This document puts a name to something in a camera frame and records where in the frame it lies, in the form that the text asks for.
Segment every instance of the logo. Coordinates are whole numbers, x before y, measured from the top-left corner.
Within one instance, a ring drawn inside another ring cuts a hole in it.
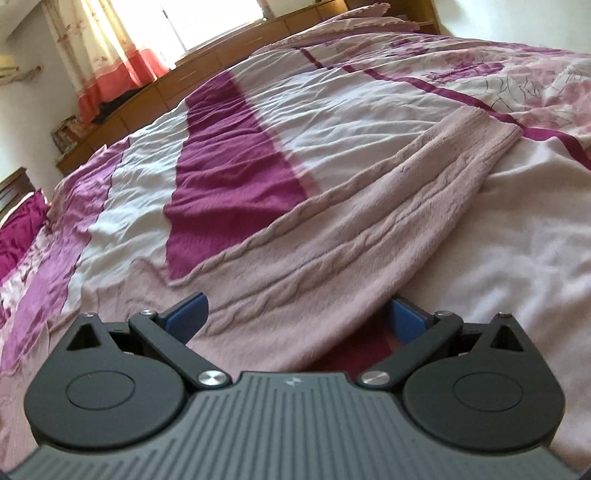
[[[301,379],[297,377],[291,377],[289,380],[285,381],[290,387],[295,387],[298,383],[301,383]]]

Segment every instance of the wooden headboard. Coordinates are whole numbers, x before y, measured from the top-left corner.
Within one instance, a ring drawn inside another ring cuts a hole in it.
[[[19,168],[7,179],[0,181],[0,220],[27,193],[34,191],[35,188],[24,168]]]

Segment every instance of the bedsheet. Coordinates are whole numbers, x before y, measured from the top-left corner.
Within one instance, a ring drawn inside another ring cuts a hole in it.
[[[523,137],[401,293],[472,322],[513,311],[566,393],[554,450],[591,463],[591,57],[382,32],[253,56],[58,186],[26,271],[2,295],[0,466],[33,447],[22,396],[75,315],[100,312],[93,292],[133,262],[184,278],[462,105]],[[140,289],[115,304],[104,320],[164,307]]]

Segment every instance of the blue clip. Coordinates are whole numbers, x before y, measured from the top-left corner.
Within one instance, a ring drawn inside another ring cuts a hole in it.
[[[433,316],[402,297],[386,304],[388,326],[403,345],[419,338],[433,326]]]
[[[207,322],[209,302],[203,293],[194,293],[158,316],[157,323],[179,342],[187,343]]]

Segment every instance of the magenta pillow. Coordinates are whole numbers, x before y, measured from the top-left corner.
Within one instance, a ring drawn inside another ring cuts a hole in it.
[[[41,190],[37,190],[12,213],[0,228],[0,282],[14,270],[47,217],[49,205]]]

